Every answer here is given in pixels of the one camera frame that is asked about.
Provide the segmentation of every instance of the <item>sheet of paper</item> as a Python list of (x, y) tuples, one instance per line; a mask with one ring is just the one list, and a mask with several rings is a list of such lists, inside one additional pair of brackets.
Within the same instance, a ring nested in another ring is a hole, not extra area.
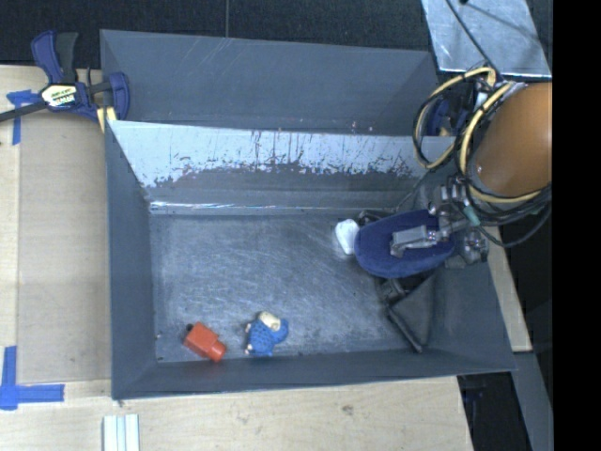
[[(38, 91), (45, 75), (31, 68), (27, 84)], [(22, 118), (18, 382), (110, 377), (102, 139), (83, 117)]]

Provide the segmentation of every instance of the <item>blue toy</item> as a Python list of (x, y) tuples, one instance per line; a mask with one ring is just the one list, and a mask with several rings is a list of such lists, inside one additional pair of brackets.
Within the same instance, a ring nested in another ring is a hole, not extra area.
[(244, 352), (253, 356), (271, 356), (273, 347), (288, 336), (288, 321), (263, 311), (246, 325), (246, 333), (248, 344)]

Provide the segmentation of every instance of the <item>orange block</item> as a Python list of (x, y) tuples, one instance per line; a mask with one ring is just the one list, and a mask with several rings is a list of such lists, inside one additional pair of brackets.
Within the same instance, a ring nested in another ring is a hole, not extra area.
[(184, 339), (184, 346), (201, 357), (208, 357), (216, 363), (225, 354), (225, 344), (208, 327), (196, 322)]

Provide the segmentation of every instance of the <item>clamp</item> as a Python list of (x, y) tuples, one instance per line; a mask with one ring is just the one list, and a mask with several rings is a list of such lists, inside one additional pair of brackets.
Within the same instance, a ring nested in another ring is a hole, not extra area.
[(124, 119), (130, 109), (130, 91), (124, 73), (114, 72), (108, 82), (87, 85), (78, 82), (77, 73), (72, 66), (73, 47), (78, 34), (74, 32), (57, 33), (47, 30), (31, 42), (31, 51), (36, 65), (44, 70), (48, 85), (42, 88), (37, 98), (26, 106), (18, 107), (0, 114), (0, 122), (21, 117), (38, 110), (51, 112), (69, 112), (99, 122), (100, 107), (94, 103), (93, 95), (112, 90), (112, 106), (116, 118)]

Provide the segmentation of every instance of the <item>tabletop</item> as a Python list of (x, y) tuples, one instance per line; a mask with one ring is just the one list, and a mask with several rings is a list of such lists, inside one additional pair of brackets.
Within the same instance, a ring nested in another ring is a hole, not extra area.
[[(36, 67), (0, 66), (2, 95), (45, 84)], [(0, 411), (0, 449), (98, 450), (102, 418), (130, 413), (144, 451), (473, 449), (455, 377), (112, 400), (100, 127), (40, 111), (20, 144), (12, 131), (0, 124), (0, 348), (18, 346), (18, 382), (66, 385), (64, 402)], [(489, 266), (513, 351), (532, 350), (497, 246)]]

